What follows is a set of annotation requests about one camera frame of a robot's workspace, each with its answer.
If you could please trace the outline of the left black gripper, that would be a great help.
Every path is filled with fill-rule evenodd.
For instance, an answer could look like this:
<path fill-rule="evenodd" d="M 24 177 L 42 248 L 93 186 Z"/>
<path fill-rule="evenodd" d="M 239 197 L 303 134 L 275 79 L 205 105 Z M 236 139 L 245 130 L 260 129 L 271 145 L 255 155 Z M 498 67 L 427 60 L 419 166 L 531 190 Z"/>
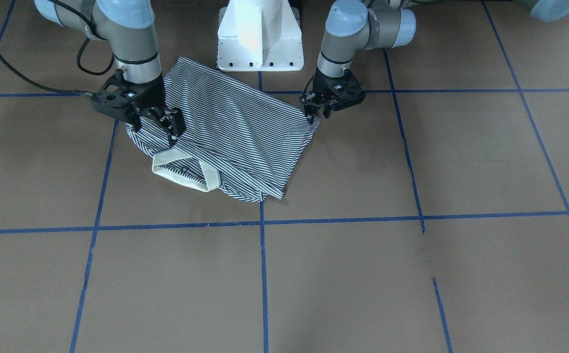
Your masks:
<path fill-rule="evenodd" d="M 307 123 L 313 123 L 321 109 L 325 118 L 329 118 L 332 111 L 347 109 L 349 101 L 345 99 L 345 85 L 345 75 L 331 77 L 316 68 L 300 97 L 301 110 Z"/>

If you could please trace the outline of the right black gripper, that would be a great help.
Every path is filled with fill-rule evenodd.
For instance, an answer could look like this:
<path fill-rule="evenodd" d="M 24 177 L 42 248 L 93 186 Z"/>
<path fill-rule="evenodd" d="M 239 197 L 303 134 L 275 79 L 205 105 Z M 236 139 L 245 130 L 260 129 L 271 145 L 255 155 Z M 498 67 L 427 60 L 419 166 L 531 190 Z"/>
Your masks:
<path fill-rule="evenodd" d="M 168 145 L 174 147 L 186 131 L 186 125 L 181 110 L 166 105 L 163 79 L 156 78 L 147 83 L 129 83 L 128 89 L 134 93 L 130 104 L 137 114 L 132 129 L 138 132 L 144 125 L 143 120 L 147 119 L 166 134 Z"/>

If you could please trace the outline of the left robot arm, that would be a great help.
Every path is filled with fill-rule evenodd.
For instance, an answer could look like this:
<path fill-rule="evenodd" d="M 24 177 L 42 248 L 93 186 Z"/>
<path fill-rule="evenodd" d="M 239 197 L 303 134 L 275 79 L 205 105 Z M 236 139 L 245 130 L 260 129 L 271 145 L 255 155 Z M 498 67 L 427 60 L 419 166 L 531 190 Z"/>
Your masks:
<path fill-rule="evenodd" d="M 313 76 L 300 95 L 307 123 L 362 103 L 366 91 L 350 69 L 358 51 L 392 49 L 412 42 L 413 6 L 437 0 L 336 0 L 329 10 Z"/>

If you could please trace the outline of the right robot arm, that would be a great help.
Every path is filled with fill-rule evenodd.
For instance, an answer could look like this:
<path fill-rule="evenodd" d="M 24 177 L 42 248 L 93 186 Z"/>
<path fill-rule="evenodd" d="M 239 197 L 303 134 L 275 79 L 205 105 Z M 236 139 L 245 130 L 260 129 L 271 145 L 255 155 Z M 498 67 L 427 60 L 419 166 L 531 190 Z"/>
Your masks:
<path fill-rule="evenodd" d="M 140 130 L 153 122 L 172 147 L 184 133 L 181 110 L 165 103 L 155 15 L 149 0 L 36 0 L 47 20 L 109 42 L 114 73 L 90 102 L 101 114 Z"/>

